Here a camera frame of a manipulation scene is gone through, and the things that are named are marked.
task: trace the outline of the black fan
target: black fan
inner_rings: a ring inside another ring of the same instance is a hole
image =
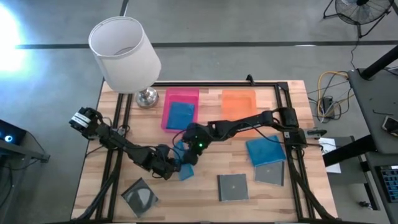
[[[326,15],[326,11],[335,1],[336,14]],[[390,13],[390,8],[394,0],[331,0],[323,12],[323,18],[338,16],[342,21],[356,25],[358,28],[358,37],[362,38],[368,35],[373,28]],[[377,22],[362,35],[361,25],[370,22]]]

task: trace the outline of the table leg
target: table leg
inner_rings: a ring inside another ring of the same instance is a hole
[[[346,159],[360,156],[366,152],[377,152],[371,135],[367,135],[355,142],[349,143],[343,147],[338,147],[338,149],[326,153],[323,155],[323,161],[325,162],[325,166],[328,167]]]

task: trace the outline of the wooden table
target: wooden table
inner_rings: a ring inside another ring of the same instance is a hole
[[[300,127],[313,128],[313,117],[307,99],[303,81],[287,81],[290,97],[296,110]],[[267,87],[199,87],[200,102],[198,122],[221,119],[222,89],[251,89],[256,91],[257,111],[276,108],[275,93]],[[160,100],[155,108],[144,110],[132,104],[129,125],[131,131],[128,140],[134,144],[172,145],[172,133],[165,133],[160,128],[166,87],[157,88]],[[98,104],[98,111],[103,116],[113,117],[118,94],[105,83]],[[278,134],[275,129],[260,128],[265,135]],[[194,167],[195,176],[183,182],[178,180],[178,174],[171,179],[154,179],[151,173],[134,165],[127,157],[123,164],[118,187],[118,197],[114,210],[114,222],[273,222],[296,221],[292,186],[289,169],[285,163],[284,186],[274,186],[253,181],[254,168],[248,157],[245,141],[258,138],[259,135],[238,136],[225,142],[214,142],[200,156]],[[88,151],[98,147],[97,141],[88,146]],[[78,193],[72,217],[78,217],[94,199],[101,185],[106,149],[100,149],[86,158],[80,179]],[[310,188],[319,202],[333,216],[337,216],[333,196],[331,194],[328,176],[322,155],[318,147],[305,149],[305,166]],[[242,202],[218,201],[218,174],[246,174],[250,200]],[[142,177],[159,198],[158,204],[150,209],[143,218],[137,219],[131,209],[120,196],[137,179]],[[300,190],[303,212],[307,209],[303,193]]]

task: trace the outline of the blue square cloth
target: blue square cloth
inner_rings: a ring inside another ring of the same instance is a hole
[[[184,130],[193,121],[195,105],[191,103],[172,102],[170,105],[167,129]]]
[[[174,158],[178,160],[177,162],[181,162],[179,159],[182,160],[185,154],[185,149],[184,145],[182,144],[182,141],[179,140],[179,142],[176,144],[176,147],[174,147]],[[193,176],[193,168],[191,164],[182,164],[181,165],[181,170],[178,173],[178,177],[181,181],[186,180]]]
[[[278,136],[269,136],[271,140],[279,141]],[[253,166],[284,161],[286,156],[280,143],[268,141],[265,138],[246,141],[249,156]]]

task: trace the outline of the white lampshade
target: white lampshade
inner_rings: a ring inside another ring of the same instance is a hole
[[[112,17],[91,31],[88,44],[109,87],[135,93],[151,86],[161,64],[141,24],[130,17]]]

